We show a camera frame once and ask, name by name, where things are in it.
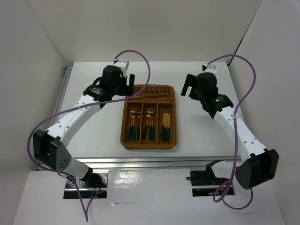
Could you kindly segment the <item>copper chopstick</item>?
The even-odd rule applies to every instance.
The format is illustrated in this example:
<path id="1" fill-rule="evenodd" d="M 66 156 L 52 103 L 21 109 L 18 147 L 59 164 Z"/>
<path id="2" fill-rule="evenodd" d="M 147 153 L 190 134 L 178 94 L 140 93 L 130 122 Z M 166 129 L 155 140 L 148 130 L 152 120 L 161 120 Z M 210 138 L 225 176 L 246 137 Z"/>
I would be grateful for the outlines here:
<path id="1" fill-rule="evenodd" d="M 131 99 L 161 98 L 161 97 L 167 97 L 167 96 L 169 96 L 168 93 L 162 93 L 162 94 L 150 93 L 150 94 L 145 94 L 145 95 L 138 95 L 138 96 L 132 97 Z"/>
<path id="2" fill-rule="evenodd" d="M 164 97 L 168 97 L 168 94 L 161 94 L 161 95 L 146 95 L 146 96 L 136 96 L 133 98 L 130 98 L 128 100 L 136 100 L 136 99 L 146 99 L 146 98 L 164 98 Z"/>

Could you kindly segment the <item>gold spoon green handle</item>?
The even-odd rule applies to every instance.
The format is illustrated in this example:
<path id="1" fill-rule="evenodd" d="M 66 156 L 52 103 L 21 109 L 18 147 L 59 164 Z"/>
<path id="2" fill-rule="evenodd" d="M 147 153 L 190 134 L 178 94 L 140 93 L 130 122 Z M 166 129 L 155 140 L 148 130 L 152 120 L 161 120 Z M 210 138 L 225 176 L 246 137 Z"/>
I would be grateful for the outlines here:
<path id="1" fill-rule="evenodd" d="M 133 110 L 130 111 L 130 118 L 131 118 L 131 124 L 130 124 L 130 129 L 128 133 L 128 140 L 133 140 L 133 118 L 132 118 L 132 112 Z"/>
<path id="2" fill-rule="evenodd" d="M 140 141 L 140 122 L 139 122 L 140 117 L 141 117 L 141 111 L 139 111 L 136 116 L 136 135 L 137 135 L 136 138 L 138 141 Z"/>

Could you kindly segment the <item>gold spoon pile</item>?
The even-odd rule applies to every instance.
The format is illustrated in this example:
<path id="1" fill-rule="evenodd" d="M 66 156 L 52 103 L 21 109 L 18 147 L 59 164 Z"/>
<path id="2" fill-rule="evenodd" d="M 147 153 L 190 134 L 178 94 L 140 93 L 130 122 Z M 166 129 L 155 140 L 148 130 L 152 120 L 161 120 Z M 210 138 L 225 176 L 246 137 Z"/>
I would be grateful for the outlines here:
<path id="1" fill-rule="evenodd" d="M 136 116 L 136 113 L 135 113 L 135 111 L 133 110 L 133 112 L 132 112 L 132 118 L 133 118 L 133 141 L 135 141 L 136 140 L 136 134 L 135 134 L 135 116 Z"/>

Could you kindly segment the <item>gold knife pile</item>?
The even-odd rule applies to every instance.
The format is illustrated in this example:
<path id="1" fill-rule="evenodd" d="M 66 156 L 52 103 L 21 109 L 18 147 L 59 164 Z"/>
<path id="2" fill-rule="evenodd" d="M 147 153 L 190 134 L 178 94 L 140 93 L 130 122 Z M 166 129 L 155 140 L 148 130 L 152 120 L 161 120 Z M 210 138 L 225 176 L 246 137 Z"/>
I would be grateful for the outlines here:
<path id="1" fill-rule="evenodd" d="M 166 142 L 167 122 L 168 122 L 168 113 L 166 113 L 166 117 L 165 117 L 164 138 L 163 138 L 164 142 Z"/>
<path id="2" fill-rule="evenodd" d="M 165 135 L 165 118 L 166 118 L 166 111 L 164 111 L 164 114 L 163 114 L 163 121 L 162 121 L 162 127 L 161 127 L 161 139 L 163 140 L 164 139 L 164 135 Z"/>

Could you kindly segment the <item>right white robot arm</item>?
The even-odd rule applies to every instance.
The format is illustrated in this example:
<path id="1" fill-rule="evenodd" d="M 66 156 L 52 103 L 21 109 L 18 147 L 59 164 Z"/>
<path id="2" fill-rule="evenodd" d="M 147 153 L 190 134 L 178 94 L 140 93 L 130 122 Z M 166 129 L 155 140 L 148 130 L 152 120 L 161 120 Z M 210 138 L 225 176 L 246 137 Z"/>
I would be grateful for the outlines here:
<path id="1" fill-rule="evenodd" d="M 237 167 L 235 176 L 244 189 L 251 189 L 275 177 L 279 154 L 275 149 L 268 150 L 249 130 L 239 115 L 234 114 L 234 105 L 228 96 L 219 94 L 217 78 L 213 73 L 188 74 L 181 95 L 200 101 L 204 111 L 216 121 L 237 143 L 242 164 Z"/>

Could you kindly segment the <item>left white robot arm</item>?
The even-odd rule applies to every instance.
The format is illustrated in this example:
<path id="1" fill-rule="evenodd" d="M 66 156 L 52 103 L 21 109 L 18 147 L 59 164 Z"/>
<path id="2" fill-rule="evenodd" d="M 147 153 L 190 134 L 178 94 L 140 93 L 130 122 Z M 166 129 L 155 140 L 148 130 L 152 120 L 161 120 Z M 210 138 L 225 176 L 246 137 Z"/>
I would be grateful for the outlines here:
<path id="1" fill-rule="evenodd" d="M 70 155 L 67 146 L 77 131 L 115 95 L 131 96 L 134 90 L 134 75 L 127 76 L 129 62 L 118 60 L 103 69 L 102 76 L 88 86 L 75 105 L 46 131 L 40 129 L 33 134 L 34 157 L 57 173 L 76 177 L 82 187 L 93 182 L 93 170 Z"/>

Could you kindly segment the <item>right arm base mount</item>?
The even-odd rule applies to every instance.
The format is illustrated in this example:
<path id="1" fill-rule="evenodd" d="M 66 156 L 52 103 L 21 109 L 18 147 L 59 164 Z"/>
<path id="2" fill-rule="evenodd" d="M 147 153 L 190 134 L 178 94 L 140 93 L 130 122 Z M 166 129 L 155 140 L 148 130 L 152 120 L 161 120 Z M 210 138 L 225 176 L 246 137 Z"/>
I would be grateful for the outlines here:
<path id="1" fill-rule="evenodd" d="M 186 180 L 191 182 L 193 197 L 213 196 L 216 189 L 228 181 L 227 178 L 217 178 L 212 170 L 212 166 L 222 160 L 215 160 L 205 166 L 204 171 L 191 171 Z"/>

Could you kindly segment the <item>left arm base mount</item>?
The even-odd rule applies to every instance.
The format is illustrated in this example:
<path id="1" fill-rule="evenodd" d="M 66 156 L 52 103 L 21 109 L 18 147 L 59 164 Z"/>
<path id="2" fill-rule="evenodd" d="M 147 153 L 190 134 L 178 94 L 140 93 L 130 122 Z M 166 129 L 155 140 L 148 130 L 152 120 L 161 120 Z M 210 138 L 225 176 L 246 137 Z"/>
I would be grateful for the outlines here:
<path id="1" fill-rule="evenodd" d="M 78 190 L 82 199 L 106 199 L 108 172 L 101 172 L 92 175 L 88 183 L 75 178 Z M 63 199 L 79 199 L 76 186 L 70 176 L 67 176 Z"/>

